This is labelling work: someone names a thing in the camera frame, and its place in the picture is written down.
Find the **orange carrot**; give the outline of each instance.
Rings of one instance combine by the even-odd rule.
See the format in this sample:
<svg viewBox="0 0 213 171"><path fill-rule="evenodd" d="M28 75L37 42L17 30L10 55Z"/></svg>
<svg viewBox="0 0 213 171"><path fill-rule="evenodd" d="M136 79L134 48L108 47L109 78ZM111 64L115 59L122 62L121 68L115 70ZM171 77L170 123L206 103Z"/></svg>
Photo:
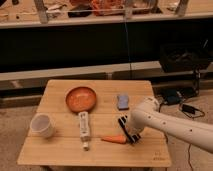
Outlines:
<svg viewBox="0 0 213 171"><path fill-rule="evenodd" d="M101 137L101 140L107 141L107 142L112 142L112 143L119 143L119 144L126 143L126 137L124 135L104 136L104 137Z"/></svg>

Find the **white cup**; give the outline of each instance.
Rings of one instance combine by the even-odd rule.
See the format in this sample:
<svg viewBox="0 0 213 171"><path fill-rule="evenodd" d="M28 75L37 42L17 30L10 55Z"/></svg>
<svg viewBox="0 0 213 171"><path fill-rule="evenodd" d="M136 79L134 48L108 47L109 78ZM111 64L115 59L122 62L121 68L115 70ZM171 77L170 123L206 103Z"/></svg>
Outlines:
<svg viewBox="0 0 213 171"><path fill-rule="evenodd" d="M47 115L35 116L30 123L30 129L44 138L49 138L54 134L54 128Z"/></svg>

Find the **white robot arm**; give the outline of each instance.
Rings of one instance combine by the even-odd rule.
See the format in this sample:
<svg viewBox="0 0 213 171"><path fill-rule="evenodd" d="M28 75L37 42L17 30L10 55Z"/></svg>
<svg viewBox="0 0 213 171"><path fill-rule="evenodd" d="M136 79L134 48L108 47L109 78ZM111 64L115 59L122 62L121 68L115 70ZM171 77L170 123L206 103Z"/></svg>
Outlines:
<svg viewBox="0 0 213 171"><path fill-rule="evenodd" d="M148 126L213 153L213 125L168 116L157 112L158 109L159 103L154 97L145 98L131 111L125 123L126 134L139 134Z"/></svg>

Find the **cup rim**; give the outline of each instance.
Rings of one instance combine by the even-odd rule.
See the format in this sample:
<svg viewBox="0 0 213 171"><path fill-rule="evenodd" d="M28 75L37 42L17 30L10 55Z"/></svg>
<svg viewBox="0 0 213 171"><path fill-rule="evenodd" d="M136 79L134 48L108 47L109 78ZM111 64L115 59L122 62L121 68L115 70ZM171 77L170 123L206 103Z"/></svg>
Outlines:
<svg viewBox="0 0 213 171"><path fill-rule="evenodd" d="M38 117L46 117L46 118L48 119L49 123L48 123L44 128L42 128L42 129L40 129L40 130L35 130L35 129L33 129L32 124L33 124L33 121L34 121L36 118L38 118ZM31 122L30 122L30 129L31 129L33 132L35 132L35 133L43 132L43 131L45 131L49 126L50 126L50 118L49 118L48 115L45 115L45 114L39 114L39 115L34 116L33 119L32 119Z"/></svg>

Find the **cable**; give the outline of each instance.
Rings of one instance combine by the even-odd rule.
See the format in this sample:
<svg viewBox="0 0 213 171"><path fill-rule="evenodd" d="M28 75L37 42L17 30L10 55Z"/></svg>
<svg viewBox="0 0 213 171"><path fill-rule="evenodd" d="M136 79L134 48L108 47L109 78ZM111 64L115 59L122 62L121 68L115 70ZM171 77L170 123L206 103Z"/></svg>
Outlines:
<svg viewBox="0 0 213 171"><path fill-rule="evenodd" d="M132 80L132 61L131 61L131 55L130 55L130 45L129 45L129 33L128 33L128 27L126 18L124 19L124 26L125 26L125 33L126 33L126 46L127 46L127 55L128 55L128 62L129 62L129 74L130 79Z"/></svg>
<svg viewBox="0 0 213 171"><path fill-rule="evenodd" d="M190 149L191 149L191 144L189 144L188 146L188 164L189 164L189 167L191 169L191 171L194 171L193 167L192 167L192 164L191 164L191 152L190 152Z"/></svg>

